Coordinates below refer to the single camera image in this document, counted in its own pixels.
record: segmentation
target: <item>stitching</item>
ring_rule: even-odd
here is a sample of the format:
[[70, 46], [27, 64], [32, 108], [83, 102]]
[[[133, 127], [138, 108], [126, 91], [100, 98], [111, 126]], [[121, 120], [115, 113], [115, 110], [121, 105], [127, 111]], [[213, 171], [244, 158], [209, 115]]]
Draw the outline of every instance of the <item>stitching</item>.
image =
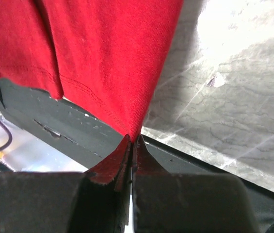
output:
[[[42, 68], [42, 67], [35, 67], [35, 66], [13, 66], [13, 65], [9, 65], [9, 66], [0, 66], [0, 67], [14, 67], [14, 68], [16, 68], [16, 69], [23, 68], [23, 69], [27, 69], [28, 71], [30, 71], [30, 70], [35, 70], [35, 71], [38, 71], [38, 72], [40, 72], [40, 73], [45, 73], [45, 74], [47, 74], [48, 80], [49, 80], [51, 83], [53, 83], [53, 84], [55, 84], [55, 85], [58, 84], [58, 83], [56, 83], [56, 82], [54, 81], [54, 78], [55, 78], [55, 77], [54, 77], [48, 70], [46, 70], [46, 69], [44, 69], [44, 68]], [[80, 91], [84, 91], [86, 94], [88, 94], [89, 96], [91, 96], [91, 97], [93, 98], [93, 100], [94, 100], [97, 104], [99, 104], [100, 106], [102, 106], [102, 107], [106, 106], [106, 104], [105, 104], [98, 96], [96, 96], [96, 95], [94, 94], [94, 92], [91, 90], [91, 88], [89, 88], [88, 86], [84, 85], [83, 83], [80, 83], [80, 82], [77, 81], [77, 80], [70, 81], [68, 77], [66, 77], [66, 76], [64, 76], [64, 75], [62, 75], [62, 74], [60, 74], [60, 73], [59, 73], [59, 76], [60, 76], [60, 78], [63, 78], [63, 79], [59, 79], [60, 82], [63, 81], [64, 83], [68, 83], [68, 84], [70, 84], [70, 85], [73, 85], [76, 89], [78, 89], [78, 90], [80, 90]], [[118, 126], [123, 127], [123, 128], [127, 131], [126, 126], [123, 125], [123, 124], [117, 119], [117, 117], [116, 117], [112, 112], [110, 112], [110, 111], [107, 110], [106, 108], [103, 108], [103, 110], [104, 110], [110, 117], [112, 117], [112, 119], [117, 123]]]

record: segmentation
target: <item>red cloth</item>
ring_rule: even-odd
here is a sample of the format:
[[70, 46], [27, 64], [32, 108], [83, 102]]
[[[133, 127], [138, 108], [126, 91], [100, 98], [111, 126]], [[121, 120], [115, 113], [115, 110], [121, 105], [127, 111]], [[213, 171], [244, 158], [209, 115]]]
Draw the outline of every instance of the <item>red cloth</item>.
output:
[[183, 0], [0, 0], [0, 77], [64, 95], [132, 139]]

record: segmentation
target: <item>gray marble surface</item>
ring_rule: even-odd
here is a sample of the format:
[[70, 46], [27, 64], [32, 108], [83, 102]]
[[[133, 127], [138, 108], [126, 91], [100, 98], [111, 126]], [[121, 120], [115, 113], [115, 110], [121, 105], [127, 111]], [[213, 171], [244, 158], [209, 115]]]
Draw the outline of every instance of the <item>gray marble surface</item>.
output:
[[185, 0], [142, 133], [274, 191], [274, 0]]

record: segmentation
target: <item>paint chip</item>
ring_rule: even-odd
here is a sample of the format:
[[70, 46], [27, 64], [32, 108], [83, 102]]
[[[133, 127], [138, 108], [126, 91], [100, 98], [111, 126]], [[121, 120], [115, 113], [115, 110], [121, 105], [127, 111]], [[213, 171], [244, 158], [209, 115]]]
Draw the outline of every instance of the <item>paint chip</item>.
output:
[[210, 87], [220, 87], [225, 84], [225, 78], [219, 72], [216, 72], [212, 79], [207, 83]]

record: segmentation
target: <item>black frame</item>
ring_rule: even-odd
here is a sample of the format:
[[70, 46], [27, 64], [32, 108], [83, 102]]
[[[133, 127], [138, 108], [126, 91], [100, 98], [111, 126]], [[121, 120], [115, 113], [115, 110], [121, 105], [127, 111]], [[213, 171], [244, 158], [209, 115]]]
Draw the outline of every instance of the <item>black frame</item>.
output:
[[[7, 120], [91, 168], [119, 144], [122, 135], [95, 116], [47, 92], [0, 80], [0, 110]], [[144, 137], [149, 152], [171, 173], [208, 174], [225, 171]], [[274, 193], [243, 180], [262, 232], [274, 229]]]

